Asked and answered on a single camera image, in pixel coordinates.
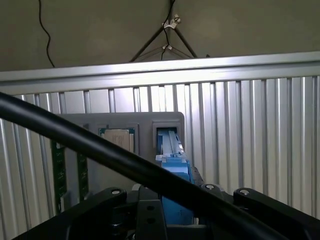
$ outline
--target black hose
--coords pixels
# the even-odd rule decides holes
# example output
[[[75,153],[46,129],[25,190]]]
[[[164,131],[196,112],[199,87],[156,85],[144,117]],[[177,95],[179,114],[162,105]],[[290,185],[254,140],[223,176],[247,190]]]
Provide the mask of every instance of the black hose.
[[[186,208],[210,217],[237,236],[253,240],[286,239],[234,205],[40,107],[0,93],[0,118],[84,154]]]

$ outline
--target blue connector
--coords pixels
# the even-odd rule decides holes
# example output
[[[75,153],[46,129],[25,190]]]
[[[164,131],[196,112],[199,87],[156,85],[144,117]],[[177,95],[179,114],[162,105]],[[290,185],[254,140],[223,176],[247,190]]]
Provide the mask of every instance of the blue connector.
[[[157,133],[157,162],[169,172],[194,184],[190,163],[185,154],[179,136],[172,130],[160,130]],[[166,224],[191,225],[194,213],[178,203],[162,197],[162,206]]]

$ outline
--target ceiling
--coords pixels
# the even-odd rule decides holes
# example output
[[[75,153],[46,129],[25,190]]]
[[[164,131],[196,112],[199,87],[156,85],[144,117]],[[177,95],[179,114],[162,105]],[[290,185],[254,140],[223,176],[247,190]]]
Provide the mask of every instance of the ceiling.
[[[4,0],[0,71],[50,68],[38,1]],[[168,0],[42,0],[56,67],[126,63],[161,26]],[[201,58],[320,50],[320,1],[176,0],[178,26]],[[166,44],[162,33],[147,51]],[[188,50],[175,33],[170,44]],[[166,52],[164,60],[180,57]],[[156,54],[145,61],[159,61]]]

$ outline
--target aluminum frame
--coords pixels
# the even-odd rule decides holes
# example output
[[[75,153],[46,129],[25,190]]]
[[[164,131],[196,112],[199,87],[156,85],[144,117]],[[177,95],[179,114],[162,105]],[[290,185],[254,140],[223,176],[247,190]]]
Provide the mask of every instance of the aluminum frame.
[[[55,114],[182,112],[185,151],[206,183],[320,218],[319,80],[318,51],[0,72],[0,91]],[[2,119],[0,129],[11,239],[55,214],[50,142]]]

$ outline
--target corrugated metal wall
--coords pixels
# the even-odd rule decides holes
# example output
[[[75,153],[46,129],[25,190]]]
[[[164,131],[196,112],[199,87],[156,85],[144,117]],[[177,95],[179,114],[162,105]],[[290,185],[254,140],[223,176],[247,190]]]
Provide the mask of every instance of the corrugated metal wall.
[[[185,116],[185,150],[206,183],[254,188],[320,218],[320,77],[20,95],[53,113]],[[0,239],[54,216],[49,140],[0,121]]]

